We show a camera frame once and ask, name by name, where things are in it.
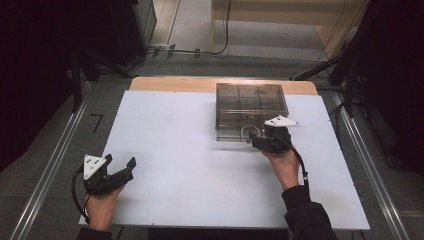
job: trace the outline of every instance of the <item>sleeve cuff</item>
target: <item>sleeve cuff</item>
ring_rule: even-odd
[[[287,189],[281,196],[286,203],[287,211],[311,202],[307,189],[301,185]]]
[[[82,227],[80,229],[79,236],[82,236],[82,239],[112,239],[112,232],[104,232]]]

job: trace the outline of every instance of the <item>cable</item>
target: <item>cable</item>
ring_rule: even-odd
[[[146,58],[154,57],[155,53],[171,52],[171,53],[185,53],[185,54],[202,54],[202,55],[210,55],[210,56],[213,56],[213,57],[225,57],[225,56],[227,56],[230,53],[230,48],[228,46],[228,40],[229,40],[228,23],[230,21],[230,13],[231,13],[231,0],[228,2],[226,19],[222,22],[223,28],[224,28],[224,31],[225,31],[226,40],[225,40],[225,46],[221,51],[219,51],[219,52],[203,52],[203,51],[190,51],[190,50],[179,50],[179,49],[163,49],[163,50],[156,51],[157,49],[160,49],[160,48],[158,48],[158,47],[149,48],[149,51],[151,51],[151,52],[148,51],[146,56],[139,58],[139,59],[136,59],[135,61],[137,61],[137,62],[133,66],[129,67],[128,69],[125,69],[124,71],[127,72],[127,71],[133,70],[136,66],[138,66],[138,64],[140,64],[140,62],[142,60],[144,60]],[[220,56],[225,51],[225,49],[227,49],[228,52],[224,56]],[[115,72],[112,72],[112,71],[106,72],[106,73],[103,72],[103,74],[114,74],[114,73]]]
[[[230,21],[230,14],[231,14],[231,0],[228,2],[228,8],[227,8],[227,16],[225,21],[225,46],[224,48],[219,52],[203,52],[203,51],[190,51],[190,50],[179,50],[179,49],[168,49],[164,52],[171,52],[171,53],[189,53],[189,54],[207,54],[207,55],[220,55],[222,54],[225,49],[228,48],[228,40],[229,40],[229,34],[228,34],[228,23]]]
[[[357,19],[358,15],[359,15],[359,13],[361,12],[362,8],[363,8],[363,7],[364,7],[364,5],[365,5],[365,2],[366,2],[366,0],[364,0],[364,1],[362,2],[361,7],[359,8],[359,10],[357,11],[357,13],[356,13],[355,17],[353,18],[352,22],[351,22],[351,23],[350,23],[350,25],[349,25],[349,29],[351,29],[351,28],[352,28],[352,26],[353,26],[353,24],[355,23],[355,21],[356,21],[356,19]],[[344,12],[344,10],[345,10],[345,5],[346,5],[346,0],[345,0],[345,2],[344,2],[344,5],[343,5],[343,12]],[[342,14],[339,16],[339,18],[337,19],[336,25],[334,25],[333,29],[331,30],[330,38],[331,38],[331,36],[333,35],[333,31],[334,31],[335,27],[337,26],[337,24],[338,24],[338,22],[339,22],[340,18],[342,17],[343,12],[342,12]],[[352,36],[352,34],[353,34],[353,33],[351,33],[349,36],[345,37],[342,41],[340,41],[340,42],[339,42],[339,43],[338,43],[335,47],[333,47],[332,49],[330,49],[328,52],[332,52],[334,49],[336,49],[336,48],[338,48],[340,45],[344,44],[344,41],[345,41],[346,39],[350,38],[350,37]],[[322,54],[324,53],[325,48],[327,47],[327,44],[328,44],[328,41],[330,40],[330,38],[328,38],[328,39],[327,39],[327,42],[325,43],[325,47],[324,47],[323,51],[321,52],[320,57],[318,57],[318,59],[317,59],[315,62],[313,62],[311,65],[309,65],[309,67],[308,67],[308,68],[304,69],[304,71],[302,71],[301,73],[296,74],[296,75],[293,77],[292,81],[294,81],[294,80],[295,80],[295,78],[296,78],[297,76],[299,76],[300,74],[305,73],[305,72],[307,72],[307,71],[311,70],[312,68],[314,68],[314,67],[318,64],[318,61],[319,61],[319,60],[321,60],[321,58],[325,57],[325,55],[322,55]]]
[[[122,226],[121,229],[119,229],[118,236],[116,236],[116,240],[119,240],[121,238],[121,235],[122,235],[122,232],[124,231],[124,229],[125,229],[124,226]]]
[[[302,168],[302,175],[303,175],[303,185],[305,186],[306,190],[309,193],[309,179],[308,179],[308,172],[305,169],[305,164],[303,163],[303,159],[300,156],[300,154],[297,152],[297,150],[289,145],[284,139],[282,139],[281,137],[279,137],[276,134],[272,134],[272,136],[278,138],[279,140],[281,140],[286,146],[288,146],[290,148],[290,150],[293,151],[294,155],[296,156],[297,160],[299,161],[300,167]]]
[[[72,177],[72,183],[71,183],[71,192],[72,192],[72,199],[74,200],[75,206],[78,208],[78,211],[81,213],[81,215],[85,218],[85,222],[86,223],[90,223],[90,218],[87,216],[87,214],[85,213],[85,206],[84,206],[84,210],[81,208],[79,202],[78,202],[78,198],[77,198],[77,194],[75,192],[75,180],[77,178],[77,176],[80,173],[83,173],[84,171],[84,165],[82,164],[77,171],[75,171],[74,176]]]

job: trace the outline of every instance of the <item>black sleeve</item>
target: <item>black sleeve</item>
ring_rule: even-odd
[[[287,207],[284,216],[295,240],[337,239],[327,212],[321,204],[311,201],[304,186],[296,186],[283,192]]]
[[[111,232],[97,231],[89,228],[82,227],[78,234],[77,240],[111,240]]]

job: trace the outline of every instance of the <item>wooden table edge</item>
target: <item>wooden table edge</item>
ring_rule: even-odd
[[[280,84],[287,95],[318,95],[310,81],[263,80],[223,77],[136,77],[130,91],[216,92],[217,83]]]

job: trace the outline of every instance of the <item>wooden panel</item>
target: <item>wooden panel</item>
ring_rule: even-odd
[[[215,92],[217,83],[237,84],[281,84],[284,94],[318,95],[315,85],[308,81],[256,80],[240,78],[178,78],[178,77],[137,77],[130,90],[171,91],[171,92]]]
[[[333,26],[315,26],[322,46],[325,47],[325,52],[327,53],[328,58],[332,58],[338,54],[344,41],[349,37],[352,28],[360,25],[368,3],[368,0],[363,0],[361,4],[356,5],[356,9],[353,12],[345,11],[338,23],[338,18],[335,19]]]
[[[215,20],[223,20],[228,8],[227,1],[213,0]],[[358,0],[347,0],[345,13],[355,13]],[[289,1],[289,0],[233,0],[232,21],[287,23],[334,26],[343,9],[344,1]]]
[[[157,23],[151,42],[169,44],[181,0],[154,0]]]

